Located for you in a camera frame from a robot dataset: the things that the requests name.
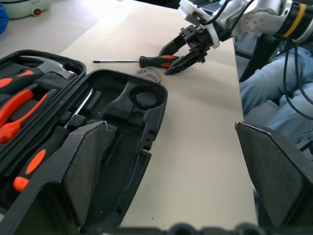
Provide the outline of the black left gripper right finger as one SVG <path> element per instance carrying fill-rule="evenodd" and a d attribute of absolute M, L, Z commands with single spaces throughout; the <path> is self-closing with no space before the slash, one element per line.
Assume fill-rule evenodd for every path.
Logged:
<path fill-rule="evenodd" d="M 252 184 L 276 227 L 313 226 L 313 162 L 270 128 L 235 125 Z"/>

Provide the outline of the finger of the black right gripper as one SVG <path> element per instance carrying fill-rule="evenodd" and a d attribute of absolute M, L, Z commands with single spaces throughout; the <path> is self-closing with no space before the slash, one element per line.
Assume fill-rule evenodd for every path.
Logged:
<path fill-rule="evenodd" d="M 204 63 L 204 50 L 190 50 L 186 55 L 179 57 L 165 71 L 165 75 L 178 74 L 196 63 Z"/>
<path fill-rule="evenodd" d="M 178 35 L 176 38 L 171 40 L 168 44 L 166 44 L 161 51 L 159 52 L 159 56 L 164 55 L 174 55 L 178 52 L 184 45 L 186 45 L 186 40 L 183 36 Z"/>

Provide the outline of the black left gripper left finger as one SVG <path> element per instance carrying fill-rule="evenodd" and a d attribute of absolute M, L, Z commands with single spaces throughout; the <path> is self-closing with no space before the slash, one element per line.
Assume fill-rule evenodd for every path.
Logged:
<path fill-rule="evenodd" d="M 105 121 L 82 126 L 34 173 L 0 221 L 0 235 L 75 235 L 98 179 Z"/>

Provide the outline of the Phillips screwdriver black orange handle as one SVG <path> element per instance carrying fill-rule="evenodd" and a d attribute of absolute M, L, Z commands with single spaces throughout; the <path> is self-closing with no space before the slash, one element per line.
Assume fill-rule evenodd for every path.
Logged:
<path fill-rule="evenodd" d="M 140 58 L 137 60 L 94 60 L 93 63 L 138 63 L 141 68 L 153 67 L 167 69 L 177 59 L 179 59 L 179 57 L 173 55 L 163 55 L 156 57 L 140 56 Z"/>

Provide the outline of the tape roll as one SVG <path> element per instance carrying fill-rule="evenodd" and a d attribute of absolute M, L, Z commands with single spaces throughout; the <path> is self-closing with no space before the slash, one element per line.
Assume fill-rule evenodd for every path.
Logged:
<path fill-rule="evenodd" d="M 136 71 L 135 76 L 145 78 L 156 83 L 161 83 L 162 80 L 160 73 L 152 68 L 141 68 Z"/>

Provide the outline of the black plastic tool case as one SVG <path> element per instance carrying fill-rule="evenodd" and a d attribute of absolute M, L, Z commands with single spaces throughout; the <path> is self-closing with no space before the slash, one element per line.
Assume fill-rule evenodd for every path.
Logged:
<path fill-rule="evenodd" d="M 70 80 L 53 74 L 36 79 L 31 84 L 39 86 L 36 95 L 8 120 L 18 120 L 48 91 L 58 90 L 46 108 L 31 118 L 12 140 L 0 144 L 0 221 L 21 194 L 13 188 L 21 168 L 57 126 L 65 126 L 93 89 L 68 126 L 72 133 L 95 122 L 107 123 L 98 179 L 85 222 L 75 235 L 119 226 L 151 158 L 150 149 L 165 112 L 166 89 L 159 83 L 115 70 L 87 73 L 80 61 L 30 49 L 0 58 L 0 78 L 41 64 L 30 59 L 24 61 L 22 56 L 56 60 L 77 75 Z"/>

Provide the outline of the person in blue jeans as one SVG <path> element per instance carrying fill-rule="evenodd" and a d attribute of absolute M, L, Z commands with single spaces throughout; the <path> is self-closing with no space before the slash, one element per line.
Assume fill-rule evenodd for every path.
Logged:
<path fill-rule="evenodd" d="M 240 83 L 243 113 L 268 100 L 279 100 L 279 110 L 266 127 L 294 144 L 313 141 L 313 50 L 290 49 Z"/>

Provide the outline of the mint green electric pan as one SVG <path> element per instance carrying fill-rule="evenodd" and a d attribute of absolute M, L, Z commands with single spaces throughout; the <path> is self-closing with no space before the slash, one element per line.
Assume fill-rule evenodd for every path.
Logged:
<path fill-rule="evenodd" d="M 0 0 L 11 20 L 39 16 L 48 10 L 52 3 L 53 0 Z"/>

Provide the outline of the blue boxing glove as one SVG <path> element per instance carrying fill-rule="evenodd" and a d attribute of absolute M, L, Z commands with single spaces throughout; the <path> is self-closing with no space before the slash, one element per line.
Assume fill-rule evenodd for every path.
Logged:
<path fill-rule="evenodd" d="M 0 3 L 0 35 L 6 30 L 9 17 L 3 5 Z"/>

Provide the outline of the black support frame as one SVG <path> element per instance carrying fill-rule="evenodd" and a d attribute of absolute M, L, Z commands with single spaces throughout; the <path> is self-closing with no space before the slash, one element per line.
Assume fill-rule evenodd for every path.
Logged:
<path fill-rule="evenodd" d="M 283 42 L 282 37 L 262 34 L 256 40 L 253 53 L 235 49 L 236 56 L 248 59 L 249 62 L 241 75 L 239 82 L 250 78 L 257 70 L 269 63 L 270 57 L 274 54 L 279 45 Z"/>

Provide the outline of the orange handled pliers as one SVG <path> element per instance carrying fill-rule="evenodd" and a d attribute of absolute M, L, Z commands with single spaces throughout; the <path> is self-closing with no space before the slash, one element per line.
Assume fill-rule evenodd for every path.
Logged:
<path fill-rule="evenodd" d="M 38 89 L 38 85 L 30 85 L 13 95 L 0 107 L 0 144 L 6 144 L 12 140 L 31 118 L 46 108 L 48 103 L 58 92 L 57 89 L 48 91 L 24 116 L 14 122 L 8 122 L 19 107 L 36 95 Z"/>

